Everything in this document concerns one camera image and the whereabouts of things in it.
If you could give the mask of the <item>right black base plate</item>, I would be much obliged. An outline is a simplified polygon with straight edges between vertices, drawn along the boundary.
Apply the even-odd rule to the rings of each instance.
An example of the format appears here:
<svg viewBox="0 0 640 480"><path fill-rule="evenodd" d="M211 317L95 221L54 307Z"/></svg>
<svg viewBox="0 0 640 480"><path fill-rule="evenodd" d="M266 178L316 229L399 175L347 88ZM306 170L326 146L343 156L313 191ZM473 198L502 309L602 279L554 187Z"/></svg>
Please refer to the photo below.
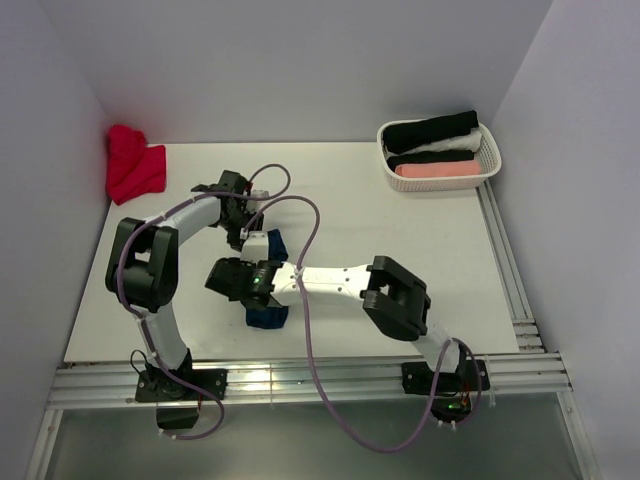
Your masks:
<svg viewBox="0 0 640 480"><path fill-rule="evenodd" d="M405 362L401 364L402 388L405 394L428 395L434 372L426 362ZM486 363L467 359L454 373L441 372L436 386L438 396L459 394L463 390L488 391L491 383Z"/></svg>

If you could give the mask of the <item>black rolled shirt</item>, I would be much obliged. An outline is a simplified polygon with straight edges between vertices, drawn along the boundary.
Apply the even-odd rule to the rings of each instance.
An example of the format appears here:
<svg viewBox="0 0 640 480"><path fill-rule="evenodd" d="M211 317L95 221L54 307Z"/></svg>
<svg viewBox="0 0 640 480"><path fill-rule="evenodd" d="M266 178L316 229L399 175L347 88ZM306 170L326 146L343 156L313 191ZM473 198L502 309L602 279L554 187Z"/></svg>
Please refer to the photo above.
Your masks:
<svg viewBox="0 0 640 480"><path fill-rule="evenodd" d="M453 115L389 125L382 130L382 142L391 153L401 154L422 145L466 136L478 126L477 112L469 110Z"/></svg>
<svg viewBox="0 0 640 480"><path fill-rule="evenodd" d="M394 171L403 164L432 164L451 163L460 161L470 161L475 158L475 153L471 150L448 150L448 151L422 151L411 154L390 156L387 166Z"/></svg>

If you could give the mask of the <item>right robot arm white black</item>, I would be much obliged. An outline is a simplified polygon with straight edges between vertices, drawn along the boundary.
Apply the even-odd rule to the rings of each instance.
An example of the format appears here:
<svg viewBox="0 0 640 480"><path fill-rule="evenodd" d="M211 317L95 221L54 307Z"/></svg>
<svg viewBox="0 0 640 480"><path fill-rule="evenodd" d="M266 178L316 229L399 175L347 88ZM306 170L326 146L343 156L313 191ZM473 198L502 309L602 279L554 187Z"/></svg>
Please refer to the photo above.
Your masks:
<svg viewBox="0 0 640 480"><path fill-rule="evenodd" d="M426 283L390 257L345 268L223 258L214 264L205 287L255 310L313 302L355 306L383 335L412 343L441 388L455 389L467 377L464 351L444 326L428 317Z"/></svg>

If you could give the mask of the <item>pink rolled shirt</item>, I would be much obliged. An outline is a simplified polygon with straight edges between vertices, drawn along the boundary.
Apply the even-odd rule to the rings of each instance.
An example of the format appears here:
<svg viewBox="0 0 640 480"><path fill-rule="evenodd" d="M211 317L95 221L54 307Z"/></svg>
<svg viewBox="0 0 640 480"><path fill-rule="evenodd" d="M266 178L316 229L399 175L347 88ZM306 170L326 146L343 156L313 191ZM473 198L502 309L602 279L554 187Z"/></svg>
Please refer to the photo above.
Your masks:
<svg viewBox="0 0 640 480"><path fill-rule="evenodd" d="M436 162L422 164L401 164L394 170L405 178L442 178L480 175L483 172L477 160L457 162Z"/></svg>

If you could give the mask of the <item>top black rolled shirt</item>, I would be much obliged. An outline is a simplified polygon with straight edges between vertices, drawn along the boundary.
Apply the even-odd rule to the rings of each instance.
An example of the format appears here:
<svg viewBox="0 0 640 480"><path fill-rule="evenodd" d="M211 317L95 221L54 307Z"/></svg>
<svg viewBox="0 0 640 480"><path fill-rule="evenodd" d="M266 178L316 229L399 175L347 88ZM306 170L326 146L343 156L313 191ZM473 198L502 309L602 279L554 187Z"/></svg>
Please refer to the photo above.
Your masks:
<svg viewBox="0 0 640 480"><path fill-rule="evenodd" d="M469 110L453 115L389 125L382 130L382 142L391 153L401 154L422 145L466 136L478 126L477 112Z"/></svg>

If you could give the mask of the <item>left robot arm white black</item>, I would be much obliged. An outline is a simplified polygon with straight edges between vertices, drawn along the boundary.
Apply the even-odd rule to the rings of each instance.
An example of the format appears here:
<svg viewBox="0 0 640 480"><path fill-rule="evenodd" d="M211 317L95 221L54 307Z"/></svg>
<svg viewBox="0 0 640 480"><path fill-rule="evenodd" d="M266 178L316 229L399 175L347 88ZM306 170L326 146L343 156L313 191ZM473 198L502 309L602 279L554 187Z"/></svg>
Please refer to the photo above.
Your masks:
<svg viewBox="0 0 640 480"><path fill-rule="evenodd" d="M193 187L187 200L168 211L144 220L127 217L117 225L105 283L142 335L146 387L183 399L195 386L191 352L172 306L180 247L201 230L220 227L227 244L239 252L246 224L268 198L241 174L225 170L218 182Z"/></svg>

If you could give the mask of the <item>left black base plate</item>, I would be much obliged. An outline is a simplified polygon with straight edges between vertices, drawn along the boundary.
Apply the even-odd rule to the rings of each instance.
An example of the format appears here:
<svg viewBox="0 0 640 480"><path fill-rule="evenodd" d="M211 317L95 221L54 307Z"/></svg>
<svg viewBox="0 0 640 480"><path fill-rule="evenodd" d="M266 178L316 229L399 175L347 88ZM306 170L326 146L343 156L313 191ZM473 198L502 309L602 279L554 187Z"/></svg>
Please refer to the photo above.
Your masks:
<svg viewBox="0 0 640 480"><path fill-rule="evenodd" d="M188 374L187 382L223 400L227 386L225 369L193 370ZM167 403L177 401L196 401L204 395L185 385L171 380L159 369L152 376L143 372L138 378L134 399L137 403Z"/></svg>

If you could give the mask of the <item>white rolled shirt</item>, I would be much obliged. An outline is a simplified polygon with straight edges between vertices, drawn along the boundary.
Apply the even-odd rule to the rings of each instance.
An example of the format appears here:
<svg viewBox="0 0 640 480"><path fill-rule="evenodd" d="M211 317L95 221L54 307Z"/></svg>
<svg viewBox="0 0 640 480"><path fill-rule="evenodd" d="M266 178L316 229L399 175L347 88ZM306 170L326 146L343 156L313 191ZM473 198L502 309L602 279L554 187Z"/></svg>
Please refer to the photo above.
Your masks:
<svg viewBox="0 0 640 480"><path fill-rule="evenodd" d="M472 129L471 132L467 135L424 144L410 150L410 153L443 152L451 150L468 150L476 152L480 148L482 138L483 135L480 129L475 128Z"/></svg>

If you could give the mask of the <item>white plastic basket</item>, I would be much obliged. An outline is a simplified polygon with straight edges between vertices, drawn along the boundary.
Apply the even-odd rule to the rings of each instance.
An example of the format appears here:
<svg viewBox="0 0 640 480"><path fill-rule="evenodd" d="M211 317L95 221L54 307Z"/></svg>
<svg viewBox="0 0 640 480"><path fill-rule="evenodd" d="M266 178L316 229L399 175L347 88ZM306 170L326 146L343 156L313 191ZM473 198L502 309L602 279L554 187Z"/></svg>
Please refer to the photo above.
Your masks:
<svg viewBox="0 0 640 480"><path fill-rule="evenodd" d="M379 127L376 135L378 159L389 186L399 192L431 192L474 189L500 172L502 157L498 145L486 125L479 124L482 135L479 151L475 158L482 167L478 175L453 177L406 178L395 174L387 163L387 150L383 141L384 131L394 125L416 123L418 119L390 121Z"/></svg>

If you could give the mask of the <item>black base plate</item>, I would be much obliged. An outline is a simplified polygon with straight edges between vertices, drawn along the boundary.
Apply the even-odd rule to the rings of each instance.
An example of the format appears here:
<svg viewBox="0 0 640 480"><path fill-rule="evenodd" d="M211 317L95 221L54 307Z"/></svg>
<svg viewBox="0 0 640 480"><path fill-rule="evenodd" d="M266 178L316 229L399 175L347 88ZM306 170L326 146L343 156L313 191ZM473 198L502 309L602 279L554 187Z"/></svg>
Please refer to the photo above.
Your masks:
<svg viewBox="0 0 640 480"><path fill-rule="evenodd" d="M227 386L225 369L193 370L188 374L187 382L223 400ZM204 395L185 385L171 380L159 369L152 376L143 372L138 378L134 399L137 403L167 403L177 401L196 401Z"/></svg>
<svg viewBox="0 0 640 480"><path fill-rule="evenodd" d="M402 388L405 394L428 395L434 372L426 362L405 362L401 364ZM441 372L436 386L438 396L459 394L463 390L488 391L491 383L486 363L467 359L454 373Z"/></svg>

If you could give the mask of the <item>red t-shirt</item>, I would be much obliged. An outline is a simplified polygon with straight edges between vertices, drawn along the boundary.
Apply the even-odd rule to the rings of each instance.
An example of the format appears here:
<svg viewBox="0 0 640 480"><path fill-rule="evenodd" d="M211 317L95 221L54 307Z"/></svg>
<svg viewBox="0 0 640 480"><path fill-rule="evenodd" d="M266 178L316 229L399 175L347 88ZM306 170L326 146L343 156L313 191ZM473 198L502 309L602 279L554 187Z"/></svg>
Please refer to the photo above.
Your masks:
<svg viewBox="0 0 640 480"><path fill-rule="evenodd" d="M164 145L149 146L142 131L118 124L109 128L107 144L106 192L116 205L165 191Z"/></svg>

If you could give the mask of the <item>aluminium rail frame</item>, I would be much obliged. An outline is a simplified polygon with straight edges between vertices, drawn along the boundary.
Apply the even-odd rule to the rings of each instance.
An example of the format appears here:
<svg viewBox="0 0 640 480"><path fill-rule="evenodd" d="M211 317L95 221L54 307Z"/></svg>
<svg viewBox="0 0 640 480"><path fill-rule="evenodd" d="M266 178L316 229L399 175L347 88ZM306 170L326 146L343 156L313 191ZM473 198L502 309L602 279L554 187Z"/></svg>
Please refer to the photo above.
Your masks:
<svg viewBox="0 0 640 480"><path fill-rule="evenodd" d="M489 183L477 189L481 210L503 283L516 338L517 354L482 356L490 388L484 393L491 405L499 395L556 395L561 419L582 479L601 476L594 452L573 396L573 388L560 353L544 347L516 267L502 218ZM391 399L401 393L401 358L321 360L321 373L336 372L333 384L341 399ZM228 399L232 403L269 406L295 401L315 402L317 392L304 361L228 365ZM71 410L133 407L132 375L124 367L79 366L57 372L27 476L43 479L51 471L55 441L63 414Z"/></svg>

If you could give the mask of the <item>lower black rolled shirt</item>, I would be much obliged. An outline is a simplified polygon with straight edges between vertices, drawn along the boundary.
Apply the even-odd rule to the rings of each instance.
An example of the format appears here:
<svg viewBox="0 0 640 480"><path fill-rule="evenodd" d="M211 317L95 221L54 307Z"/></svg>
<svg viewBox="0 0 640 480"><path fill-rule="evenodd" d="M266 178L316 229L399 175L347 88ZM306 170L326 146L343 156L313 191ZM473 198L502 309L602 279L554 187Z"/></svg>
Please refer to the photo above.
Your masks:
<svg viewBox="0 0 640 480"><path fill-rule="evenodd" d="M460 161L470 161L475 158L475 153L471 150L448 150L448 151L422 151L411 154L390 156L387 166L394 171L403 164L432 164L451 163Z"/></svg>

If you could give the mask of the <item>blue Mickey Mouse t-shirt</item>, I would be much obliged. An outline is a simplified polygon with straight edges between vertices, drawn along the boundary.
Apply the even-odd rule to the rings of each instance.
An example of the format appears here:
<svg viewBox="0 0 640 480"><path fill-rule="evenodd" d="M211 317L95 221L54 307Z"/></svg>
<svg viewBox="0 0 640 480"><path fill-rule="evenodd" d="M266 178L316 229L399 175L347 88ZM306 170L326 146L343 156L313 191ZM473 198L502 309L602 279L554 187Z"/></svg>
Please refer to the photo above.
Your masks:
<svg viewBox="0 0 640 480"><path fill-rule="evenodd" d="M286 262L289 258L285 243L278 229L268 232L269 250L268 259ZM276 330L281 329L289 316L288 307L268 307L264 310L247 309L245 322L249 327Z"/></svg>

